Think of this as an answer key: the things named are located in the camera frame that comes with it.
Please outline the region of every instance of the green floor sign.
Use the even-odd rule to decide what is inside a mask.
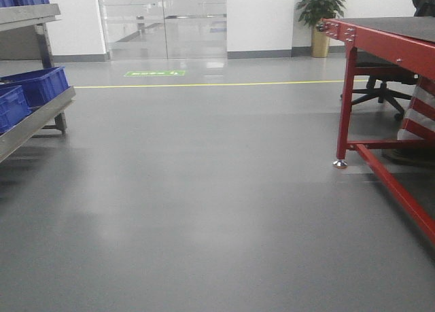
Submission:
[[[129,71],[124,76],[184,76],[186,71]]]

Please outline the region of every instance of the floor marking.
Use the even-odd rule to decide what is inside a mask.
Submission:
[[[367,80],[355,80],[354,82],[367,82]],[[172,87],[194,87],[194,86],[274,86],[280,84],[322,84],[322,83],[343,83],[343,80],[324,81],[286,81],[286,82],[252,82],[252,83],[200,83],[200,84],[137,84],[119,86],[74,86],[75,89],[118,89],[118,88],[172,88]]]
[[[124,77],[139,77],[139,76],[185,76],[186,71],[128,71]]]

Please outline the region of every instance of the potted plant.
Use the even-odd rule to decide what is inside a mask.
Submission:
[[[302,10],[299,22],[311,27],[311,56],[326,57],[328,55],[329,38],[315,29],[322,18],[344,16],[343,8],[346,0],[300,0],[297,10]]]

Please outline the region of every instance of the red workbench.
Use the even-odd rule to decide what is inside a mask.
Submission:
[[[356,67],[358,49],[388,60],[399,68],[435,80],[435,18],[324,19],[324,32],[328,37],[345,42],[347,58],[337,140],[337,160],[334,166],[346,168],[347,150],[356,151],[404,210],[416,221],[428,239],[435,244],[435,220],[370,151],[371,149],[434,147],[435,142],[432,140],[348,140],[353,79],[355,75],[364,74],[359,67]],[[380,73],[385,71],[385,68],[379,70]]]

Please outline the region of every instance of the chair caster wheel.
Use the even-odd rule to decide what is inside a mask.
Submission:
[[[401,120],[403,120],[403,114],[397,113],[396,115],[394,115],[394,119],[400,122]]]

